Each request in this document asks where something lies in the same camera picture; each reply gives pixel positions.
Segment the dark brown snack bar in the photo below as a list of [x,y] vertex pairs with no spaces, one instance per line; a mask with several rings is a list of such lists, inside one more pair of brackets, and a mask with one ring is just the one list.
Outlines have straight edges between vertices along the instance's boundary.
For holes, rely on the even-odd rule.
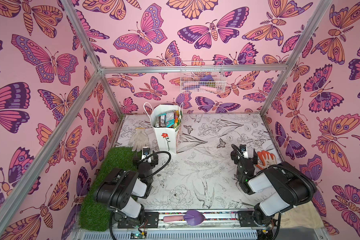
[[161,114],[158,116],[158,126],[160,128],[165,128],[167,126],[166,119],[167,119],[167,114]]

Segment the teal mint candy bag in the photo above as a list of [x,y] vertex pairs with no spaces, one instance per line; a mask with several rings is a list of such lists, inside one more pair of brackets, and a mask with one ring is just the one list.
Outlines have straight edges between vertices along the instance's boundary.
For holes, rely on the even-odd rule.
[[166,112],[165,125],[170,128],[175,124],[175,111]]

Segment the orange Fox's fruits candy bag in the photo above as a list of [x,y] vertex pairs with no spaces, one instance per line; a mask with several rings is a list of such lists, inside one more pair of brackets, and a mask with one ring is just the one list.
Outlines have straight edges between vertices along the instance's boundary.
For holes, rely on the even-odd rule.
[[175,118],[174,128],[177,128],[181,123],[181,118]]

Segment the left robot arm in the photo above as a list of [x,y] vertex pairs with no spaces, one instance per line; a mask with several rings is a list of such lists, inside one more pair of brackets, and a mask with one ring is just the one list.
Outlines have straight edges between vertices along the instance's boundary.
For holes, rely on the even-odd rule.
[[124,171],[114,168],[94,193],[94,201],[107,207],[110,213],[109,231],[116,239],[113,226],[135,228],[135,239],[145,239],[145,228],[157,228],[159,213],[146,212],[145,207],[136,198],[147,199],[150,195],[153,176],[163,170],[171,161],[172,155],[166,151],[142,154],[133,158],[137,171]]

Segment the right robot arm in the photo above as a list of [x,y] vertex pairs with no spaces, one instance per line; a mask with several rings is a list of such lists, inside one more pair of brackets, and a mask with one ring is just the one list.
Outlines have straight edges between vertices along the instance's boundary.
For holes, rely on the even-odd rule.
[[231,145],[231,159],[237,165],[239,188],[247,195],[272,188],[275,192],[256,204],[250,217],[258,226],[269,225],[276,213],[284,213],[313,200],[317,187],[306,175],[287,162],[271,165],[255,174],[259,155],[248,157],[247,146]]

